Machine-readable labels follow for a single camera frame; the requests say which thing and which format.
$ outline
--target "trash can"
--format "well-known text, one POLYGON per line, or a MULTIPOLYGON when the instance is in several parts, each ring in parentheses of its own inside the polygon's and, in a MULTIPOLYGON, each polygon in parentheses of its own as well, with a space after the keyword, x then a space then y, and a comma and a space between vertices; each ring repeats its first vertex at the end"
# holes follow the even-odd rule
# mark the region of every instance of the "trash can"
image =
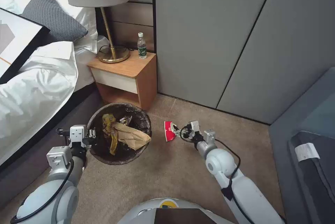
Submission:
POLYGON ((107 113, 113 114, 116 122, 118 122, 123 117, 131 116, 132 119, 128 126, 140 130, 151 137, 152 129, 150 118, 144 110, 138 108, 133 104, 111 103, 104 107, 101 107, 96 113, 94 113, 94 115, 88 122, 88 129, 95 128, 96 130, 96 140, 92 144, 92 147, 90 149, 91 154, 99 161, 108 165, 127 164, 139 157, 147 148, 150 142, 137 150, 133 150, 130 148, 129 150, 125 150, 119 148, 120 145, 118 144, 115 155, 110 154, 109 146, 105 140, 102 126, 102 116, 107 113))

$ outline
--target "wooden nightstand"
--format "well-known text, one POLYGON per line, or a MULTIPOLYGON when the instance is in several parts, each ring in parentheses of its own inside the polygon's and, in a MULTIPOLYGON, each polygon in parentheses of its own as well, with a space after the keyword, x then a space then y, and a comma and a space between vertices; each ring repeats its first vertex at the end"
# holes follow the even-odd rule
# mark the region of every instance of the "wooden nightstand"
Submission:
POLYGON ((157 94, 156 54, 140 59, 137 51, 119 63, 107 64, 97 58, 89 62, 100 95, 106 103, 132 103, 148 110, 157 94))

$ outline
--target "bed frame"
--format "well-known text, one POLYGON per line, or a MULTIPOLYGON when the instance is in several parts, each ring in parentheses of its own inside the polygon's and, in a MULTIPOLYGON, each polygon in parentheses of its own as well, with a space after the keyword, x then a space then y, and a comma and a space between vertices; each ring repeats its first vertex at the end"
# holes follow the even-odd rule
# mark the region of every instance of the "bed frame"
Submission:
MULTIPOLYGON (((96 9, 96 20, 98 33, 105 34, 100 9, 96 9)), ((56 129, 87 124, 101 104, 95 83, 74 92, 56 115, 0 166, 0 208, 49 167, 47 152, 65 142, 64 138, 56 134, 56 129)))

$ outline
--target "black cushion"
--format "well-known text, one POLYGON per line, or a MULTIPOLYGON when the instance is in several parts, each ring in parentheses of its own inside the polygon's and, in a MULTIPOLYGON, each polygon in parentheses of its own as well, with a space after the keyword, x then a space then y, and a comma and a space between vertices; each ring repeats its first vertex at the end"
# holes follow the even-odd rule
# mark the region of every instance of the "black cushion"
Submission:
POLYGON ((74 42, 88 33, 83 25, 62 10, 56 0, 31 0, 21 16, 50 29, 43 45, 58 41, 74 42))

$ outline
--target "framed picture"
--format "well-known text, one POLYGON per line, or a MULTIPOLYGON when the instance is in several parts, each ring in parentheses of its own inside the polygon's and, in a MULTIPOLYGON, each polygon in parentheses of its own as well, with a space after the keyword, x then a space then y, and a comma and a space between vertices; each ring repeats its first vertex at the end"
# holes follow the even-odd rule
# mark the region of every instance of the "framed picture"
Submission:
POLYGON ((0 8, 0 84, 17 74, 48 33, 45 26, 0 8))

